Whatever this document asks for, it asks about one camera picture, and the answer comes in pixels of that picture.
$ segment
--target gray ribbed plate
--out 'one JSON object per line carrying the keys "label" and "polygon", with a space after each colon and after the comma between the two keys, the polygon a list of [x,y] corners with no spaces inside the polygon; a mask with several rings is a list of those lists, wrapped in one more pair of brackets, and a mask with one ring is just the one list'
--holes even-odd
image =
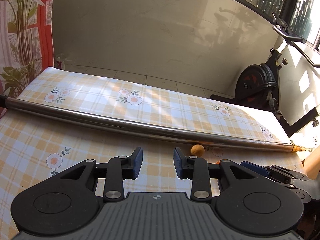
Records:
{"label": "gray ribbed plate", "polygon": [[[14,240],[40,240],[45,237],[20,233]],[[283,236],[263,237],[297,240],[293,232]],[[190,201],[185,193],[131,192],[121,202],[107,203],[86,227],[50,240],[254,240],[231,230],[206,203]]]}

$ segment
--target white wall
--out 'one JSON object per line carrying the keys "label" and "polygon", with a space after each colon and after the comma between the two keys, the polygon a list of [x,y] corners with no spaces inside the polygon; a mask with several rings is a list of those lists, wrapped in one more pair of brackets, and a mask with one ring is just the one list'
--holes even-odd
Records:
{"label": "white wall", "polygon": [[[293,124],[314,106],[320,104],[320,68],[313,68],[306,59],[292,46],[286,45],[281,37],[275,47],[280,46],[282,57],[288,60],[288,65],[279,71],[280,76],[280,110],[289,124]],[[298,45],[309,55],[314,63],[320,63],[320,55],[307,45]],[[298,134],[292,136],[297,144],[315,146],[312,141],[317,135],[320,141],[320,126],[313,128],[310,123]]]}
{"label": "white wall", "polygon": [[127,71],[234,95],[277,35],[234,0],[53,0],[55,54],[74,65]]}

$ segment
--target plant print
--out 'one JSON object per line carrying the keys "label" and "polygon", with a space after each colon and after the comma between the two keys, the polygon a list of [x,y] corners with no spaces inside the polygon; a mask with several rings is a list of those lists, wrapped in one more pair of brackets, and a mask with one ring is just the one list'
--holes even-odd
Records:
{"label": "plant print", "polygon": [[65,100],[63,97],[69,94],[70,90],[64,89],[60,91],[60,89],[56,87],[55,89],[51,90],[51,93],[47,94],[44,97],[44,101],[46,101],[47,103],[52,103],[53,101],[55,101],[56,103],[60,102],[62,104],[63,100]]}
{"label": "plant print", "polygon": [[57,153],[51,153],[47,157],[47,165],[50,169],[54,170],[50,173],[51,176],[57,175],[59,172],[57,172],[57,168],[59,168],[63,162],[62,157],[64,155],[67,155],[70,153],[71,148],[67,149],[66,147],[64,148],[64,151],[61,151],[61,155]]}
{"label": "plant print", "polygon": [[219,111],[220,114],[224,115],[224,116],[230,116],[230,108],[228,108],[227,106],[224,106],[222,103],[217,102],[217,104],[215,105],[211,105],[215,110]]}
{"label": "plant print", "polygon": [[120,89],[119,94],[123,95],[123,97],[119,97],[119,99],[116,99],[116,101],[124,102],[124,103],[129,103],[130,105],[140,105],[142,103],[142,98],[139,97],[139,92],[140,91],[133,91],[129,92],[127,89]]}
{"label": "plant print", "polygon": [[273,135],[267,128],[265,128],[264,126],[260,125],[260,129],[261,129],[261,132],[262,132],[262,135],[264,136],[264,138],[266,138],[269,141],[273,140]]}

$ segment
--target logo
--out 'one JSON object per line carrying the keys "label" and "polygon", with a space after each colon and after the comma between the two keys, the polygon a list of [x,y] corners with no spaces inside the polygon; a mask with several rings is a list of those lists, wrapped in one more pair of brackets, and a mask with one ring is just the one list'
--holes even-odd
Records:
{"label": "logo", "polygon": [[160,199],[160,198],[162,198],[160,195],[154,195],[154,196],[152,196],[155,200],[158,200],[158,199]]}

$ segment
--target flower print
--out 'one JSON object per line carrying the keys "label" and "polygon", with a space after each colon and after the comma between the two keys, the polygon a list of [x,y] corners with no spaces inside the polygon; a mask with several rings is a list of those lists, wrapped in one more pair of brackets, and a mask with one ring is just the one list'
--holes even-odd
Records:
{"label": "flower print", "polygon": [[46,101],[47,103],[51,103],[52,101],[57,100],[58,97],[59,95],[57,93],[50,93],[44,97],[44,101]]}
{"label": "flower print", "polygon": [[47,165],[50,169],[54,170],[50,173],[51,176],[57,175],[59,173],[57,172],[57,168],[61,166],[62,157],[64,155],[70,154],[70,150],[71,148],[67,149],[65,147],[64,150],[61,151],[61,155],[57,153],[52,153],[49,155],[49,157],[47,158]]}
{"label": "flower print", "polygon": [[68,89],[62,90],[62,91],[60,92],[60,95],[61,95],[61,96],[70,95],[70,90],[68,90]]}
{"label": "flower print", "polygon": [[126,100],[131,105],[140,105],[142,103],[142,98],[138,95],[129,95]]}
{"label": "flower print", "polygon": [[230,115],[230,113],[228,112],[228,110],[225,109],[225,108],[219,108],[219,112],[220,112],[221,114],[225,115],[225,116],[229,116],[229,115]]}
{"label": "flower print", "polygon": [[272,140],[273,139],[272,133],[267,128],[265,128],[264,126],[260,125],[260,129],[262,131],[262,135],[264,136],[264,138],[266,138],[267,140]]}
{"label": "flower print", "polygon": [[47,165],[50,169],[57,169],[61,166],[62,159],[61,155],[57,153],[52,153],[47,157]]}
{"label": "flower print", "polygon": [[119,90],[119,94],[121,94],[123,96],[126,96],[126,95],[129,95],[130,92],[127,89],[120,89]]}
{"label": "flower print", "polygon": [[272,139],[272,136],[270,133],[266,132],[266,131],[263,131],[262,132],[262,135],[267,139],[267,140],[271,140]]}

